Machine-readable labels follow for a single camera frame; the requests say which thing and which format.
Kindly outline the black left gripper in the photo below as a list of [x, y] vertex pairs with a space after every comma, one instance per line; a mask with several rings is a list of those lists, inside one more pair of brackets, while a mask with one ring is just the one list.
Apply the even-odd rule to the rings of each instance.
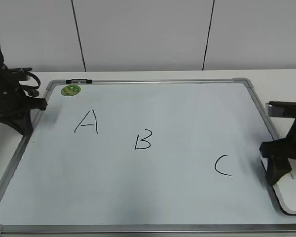
[[[20, 76], [33, 78], [37, 85], [20, 84]], [[47, 101], [38, 98], [40, 85], [39, 78], [31, 72], [23, 69], [16, 72], [0, 69], [0, 123], [13, 128], [22, 135], [31, 135], [33, 125], [30, 110], [44, 111], [47, 107]]]

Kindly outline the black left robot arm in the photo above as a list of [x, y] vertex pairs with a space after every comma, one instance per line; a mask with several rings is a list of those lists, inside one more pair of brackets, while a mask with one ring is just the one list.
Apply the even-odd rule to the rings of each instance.
[[31, 135], [31, 110], [44, 111], [47, 101], [38, 98], [41, 85], [32, 68], [8, 68], [0, 47], [0, 123], [22, 135]]

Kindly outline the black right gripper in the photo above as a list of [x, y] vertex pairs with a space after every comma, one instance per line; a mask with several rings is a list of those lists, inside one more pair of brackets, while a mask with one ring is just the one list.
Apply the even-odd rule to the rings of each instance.
[[[291, 102], [296, 113], [296, 102]], [[283, 176], [292, 171], [288, 158], [296, 160], [296, 117], [285, 138], [262, 142], [259, 151], [267, 159], [266, 181], [274, 186]]]

